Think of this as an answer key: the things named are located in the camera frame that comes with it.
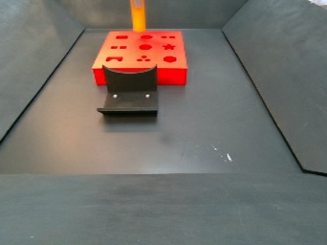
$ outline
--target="red shape sorter block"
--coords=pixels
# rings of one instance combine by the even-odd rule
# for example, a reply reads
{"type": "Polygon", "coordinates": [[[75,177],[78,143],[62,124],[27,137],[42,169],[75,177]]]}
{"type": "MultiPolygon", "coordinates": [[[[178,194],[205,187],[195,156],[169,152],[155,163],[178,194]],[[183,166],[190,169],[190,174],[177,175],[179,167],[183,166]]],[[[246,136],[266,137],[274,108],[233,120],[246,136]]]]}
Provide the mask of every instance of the red shape sorter block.
{"type": "Polygon", "coordinates": [[[189,63],[181,32],[110,32],[93,66],[98,85],[106,85],[103,65],[139,72],[158,65],[159,85],[186,85],[189,63]]]}

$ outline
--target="orange post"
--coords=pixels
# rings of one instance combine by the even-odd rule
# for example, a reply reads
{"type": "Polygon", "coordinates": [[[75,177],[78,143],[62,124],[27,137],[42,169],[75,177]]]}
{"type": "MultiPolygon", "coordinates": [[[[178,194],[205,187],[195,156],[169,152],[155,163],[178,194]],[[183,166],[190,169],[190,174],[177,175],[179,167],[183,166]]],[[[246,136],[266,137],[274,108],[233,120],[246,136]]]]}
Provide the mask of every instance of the orange post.
{"type": "Polygon", "coordinates": [[[131,0],[134,31],[146,31],[146,0],[131,0]]]}

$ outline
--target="gray wall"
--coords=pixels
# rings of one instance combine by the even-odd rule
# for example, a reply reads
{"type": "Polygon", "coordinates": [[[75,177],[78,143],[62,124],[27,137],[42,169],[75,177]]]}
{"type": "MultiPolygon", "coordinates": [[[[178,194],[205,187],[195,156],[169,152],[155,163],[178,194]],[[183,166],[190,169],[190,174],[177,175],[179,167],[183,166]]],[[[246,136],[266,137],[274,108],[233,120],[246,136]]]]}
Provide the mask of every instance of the gray wall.
{"type": "MultiPolygon", "coordinates": [[[[133,27],[130,0],[59,0],[86,28],[133,27]]],[[[221,28],[247,0],[147,0],[149,28],[221,28]]]]}
{"type": "Polygon", "coordinates": [[[303,168],[327,172],[327,11],[251,0],[223,31],[303,168]]]}
{"type": "Polygon", "coordinates": [[[0,0],[0,140],[82,31],[57,1],[0,0]]]}

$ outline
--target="star-shaped hole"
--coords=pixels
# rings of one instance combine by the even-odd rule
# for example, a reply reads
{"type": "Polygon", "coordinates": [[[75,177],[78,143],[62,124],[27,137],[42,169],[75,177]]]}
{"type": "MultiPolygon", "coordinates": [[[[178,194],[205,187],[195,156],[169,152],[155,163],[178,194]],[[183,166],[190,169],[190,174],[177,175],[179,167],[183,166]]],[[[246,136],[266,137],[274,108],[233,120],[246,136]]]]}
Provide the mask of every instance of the star-shaped hole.
{"type": "Polygon", "coordinates": [[[175,49],[175,45],[171,45],[171,44],[167,44],[167,45],[163,45],[165,49],[166,50],[174,50],[175,49]]]}

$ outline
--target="black object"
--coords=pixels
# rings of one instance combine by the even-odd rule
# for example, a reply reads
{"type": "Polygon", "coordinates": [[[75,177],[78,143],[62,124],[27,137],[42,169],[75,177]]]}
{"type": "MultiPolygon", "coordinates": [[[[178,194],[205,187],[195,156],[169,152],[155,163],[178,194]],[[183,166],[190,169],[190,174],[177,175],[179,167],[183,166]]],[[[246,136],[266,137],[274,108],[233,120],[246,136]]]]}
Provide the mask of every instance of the black object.
{"type": "Polygon", "coordinates": [[[122,73],[105,67],[107,99],[105,115],[157,115],[158,106],[158,67],[139,72],[122,73]]]}

